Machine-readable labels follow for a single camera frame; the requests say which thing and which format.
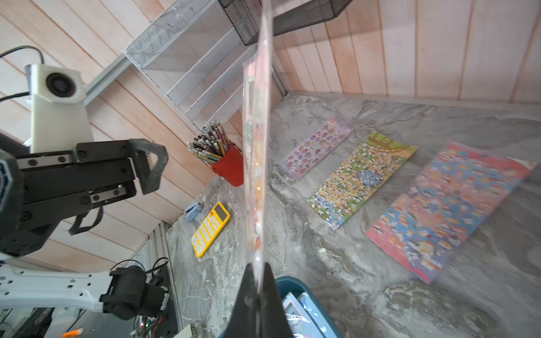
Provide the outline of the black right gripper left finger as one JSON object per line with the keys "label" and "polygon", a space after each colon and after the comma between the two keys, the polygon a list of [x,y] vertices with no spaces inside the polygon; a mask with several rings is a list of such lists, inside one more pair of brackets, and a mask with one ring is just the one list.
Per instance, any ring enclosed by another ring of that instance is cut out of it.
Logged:
{"label": "black right gripper left finger", "polygon": [[254,280],[254,269],[253,265],[248,263],[223,338],[256,337],[258,304],[259,296]]}

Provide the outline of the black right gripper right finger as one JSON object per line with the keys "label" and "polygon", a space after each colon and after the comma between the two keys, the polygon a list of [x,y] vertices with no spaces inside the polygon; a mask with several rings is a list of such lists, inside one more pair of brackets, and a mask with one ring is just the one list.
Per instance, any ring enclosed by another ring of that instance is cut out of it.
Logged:
{"label": "black right gripper right finger", "polygon": [[274,278],[271,265],[265,263],[260,294],[260,337],[292,338],[293,333],[284,312],[282,299]]}

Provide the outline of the light blue sticker sheet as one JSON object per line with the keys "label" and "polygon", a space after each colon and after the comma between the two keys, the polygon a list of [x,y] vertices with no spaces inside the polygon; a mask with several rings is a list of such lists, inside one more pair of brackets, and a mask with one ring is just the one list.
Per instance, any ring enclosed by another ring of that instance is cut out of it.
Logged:
{"label": "light blue sticker sheet", "polygon": [[283,308],[293,337],[341,337],[307,293],[303,292],[298,297],[288,293],[283,300]]}

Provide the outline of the teal storage box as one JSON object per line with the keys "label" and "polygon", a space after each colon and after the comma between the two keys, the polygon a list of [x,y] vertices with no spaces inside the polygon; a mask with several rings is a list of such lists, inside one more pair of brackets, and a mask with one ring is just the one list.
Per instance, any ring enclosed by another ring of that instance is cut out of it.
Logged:
{"label": "teal storage box", "polygon": [[[332,321],[331,317],[328,315],[328,313],[325,311],[323,305],[317,300],[315,294],[308,288],[307,285],[305,285],[301,280],[298,280],[295,277],[291,276],[283,276],[276,279],[276,284],[280,293],[280,298],[282,299],[282,302],[286,295],[288,293],[293,293],[296,297],[298,297],[301,293],[305,292],[307,293],[311,299],[314,301],[316,306],[323,312],[324,316],[331,322],[332,328],[337,331],[341,336],[342,334],[338,330],[335,323]],[[256,285],[257,293],[259,296],[259,304],[257,306],[257,314],[256,314],[256,337],[260,337],[260,329],[261,329],[261,312],[260,312],[260,294],[261,289],[259,289]]]}

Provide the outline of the pink sticker sheet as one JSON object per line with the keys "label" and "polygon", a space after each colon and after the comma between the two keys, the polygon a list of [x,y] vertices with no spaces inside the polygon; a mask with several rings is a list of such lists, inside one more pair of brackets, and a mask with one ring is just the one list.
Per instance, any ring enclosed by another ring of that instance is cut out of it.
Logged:
{"label": "pink sticker sheet", "polygon": [[347,123],[331,118],[308,139],[301,142],[281,162],[289,177],[300,179],[353,131]]}

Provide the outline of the red blue cat sticker sheet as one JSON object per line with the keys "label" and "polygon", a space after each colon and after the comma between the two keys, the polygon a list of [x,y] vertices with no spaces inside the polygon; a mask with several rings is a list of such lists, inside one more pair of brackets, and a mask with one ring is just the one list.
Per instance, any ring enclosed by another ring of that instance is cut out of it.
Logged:
{"label": "red blue cat sticker sheet", "polygon": [[430,284],[536,165],[450,142],[366,234]]}

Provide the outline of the colourful small sticker sheet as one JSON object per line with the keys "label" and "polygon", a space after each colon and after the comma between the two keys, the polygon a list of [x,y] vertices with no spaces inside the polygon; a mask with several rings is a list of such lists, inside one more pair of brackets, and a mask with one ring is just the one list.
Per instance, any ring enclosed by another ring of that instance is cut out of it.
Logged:
{"label": "colourful small sticker sheet", "polygon": [[418,150],[375,130],[307,199],[333,230],[348,221]]}

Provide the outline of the pastel sticker sheet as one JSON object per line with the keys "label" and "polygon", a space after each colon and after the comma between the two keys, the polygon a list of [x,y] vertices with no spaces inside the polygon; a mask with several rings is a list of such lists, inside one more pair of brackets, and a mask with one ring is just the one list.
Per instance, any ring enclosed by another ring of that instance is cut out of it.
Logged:
{"label": "pastel sticker sheet", "polygon": [[273,11],[261,2],[254,55],[243,64],[243,154],[247,248],[256,291],[263,289],[265,270],[265,206],[272,92]]}

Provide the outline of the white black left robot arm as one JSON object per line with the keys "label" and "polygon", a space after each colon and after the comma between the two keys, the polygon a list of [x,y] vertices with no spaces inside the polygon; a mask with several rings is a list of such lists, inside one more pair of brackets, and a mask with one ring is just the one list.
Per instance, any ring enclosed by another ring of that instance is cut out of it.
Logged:
{"label": "white black left robot arm", "polygon": [[58,273],[12,266],[40,250],[59,224],[73,219],[69,235],[89,231],[104,207],[158,190],[168,162],[164,146],[146,139],[85,142],[70,150],[33,154],[9,137],[1,138],[1,307],[79,308],[127,321],[152,318],[139,336],[154,334],[170,293],[157,274],[166,257],[151,268],[126,259],[98,273]]}

